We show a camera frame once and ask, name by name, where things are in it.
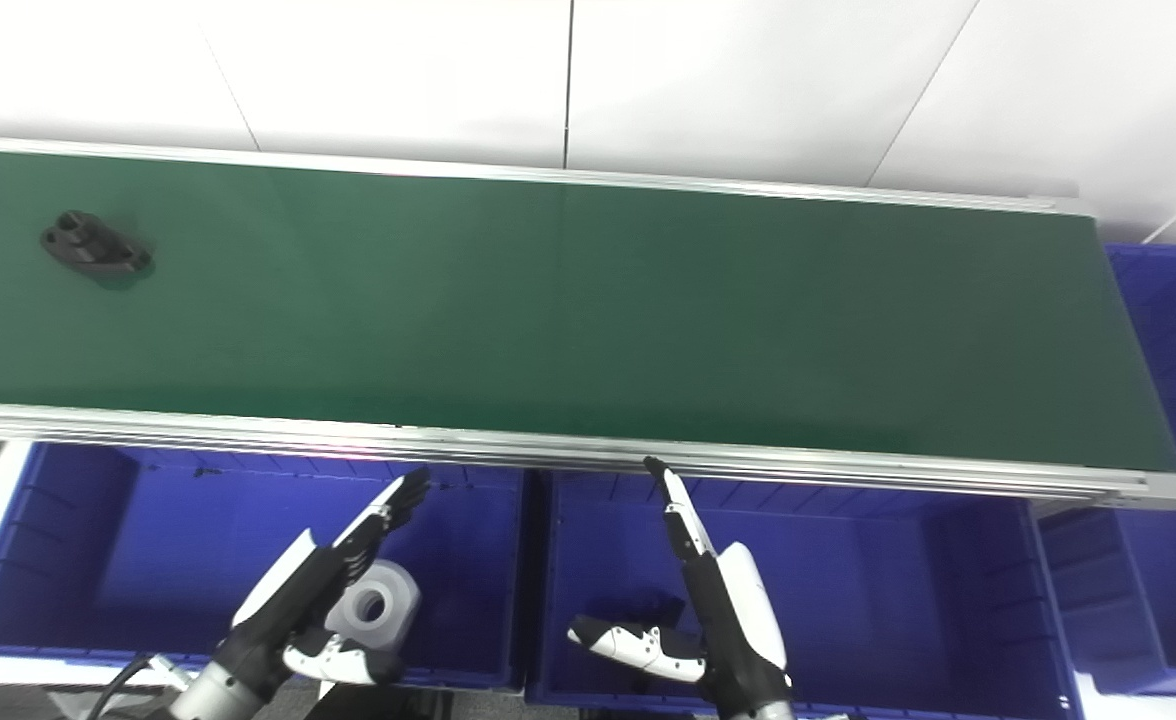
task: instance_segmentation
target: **blue storage crate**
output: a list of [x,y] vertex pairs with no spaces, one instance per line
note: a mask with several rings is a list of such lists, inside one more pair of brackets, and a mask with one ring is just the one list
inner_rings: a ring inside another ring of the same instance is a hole
[[[757,559],[803,716],[1022,716],[1080,709],[1027,501],[796,484],[688,480],[717,547]],[[643,624],[684,601],[648,476],[552,474],[533,702],[615,711],[711,707],[566,638],[580,612]],[[697,633],[693,611],[680,629]]]
[[[416,465],[36,445],[0,529],[0,655],[201,665],[305,528],[332,542]],[[433,465],[380,556],[423,592],[405,682],[517,688],[521,469]]]
[[[1107,251],[1176,438],[1176,246]],[[1100,692],[1176,694],[1176,512],[1083,509],[1042,529],[1078,669]]]

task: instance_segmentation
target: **cable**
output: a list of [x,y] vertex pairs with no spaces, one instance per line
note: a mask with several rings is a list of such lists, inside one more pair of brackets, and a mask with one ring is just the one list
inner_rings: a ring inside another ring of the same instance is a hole
[[99,693],[99,700],[94,702],[94,706],[91,706],[91,712],[85,716],[85,720],[99,720],[99,716],[103,714],[103,707],[108,705],[108,698],[114,696],[114,694],[121,691],[127,680],[134,678],[135,673],[142,671],[143,667],[148,667],[149,656],[148,653],[140,652],[139,655],[135,655],[134,659],[127,662],[121,668],[121,673],[118,673],[116,678],[112,679],[112,682],[103,686],[103,692]]

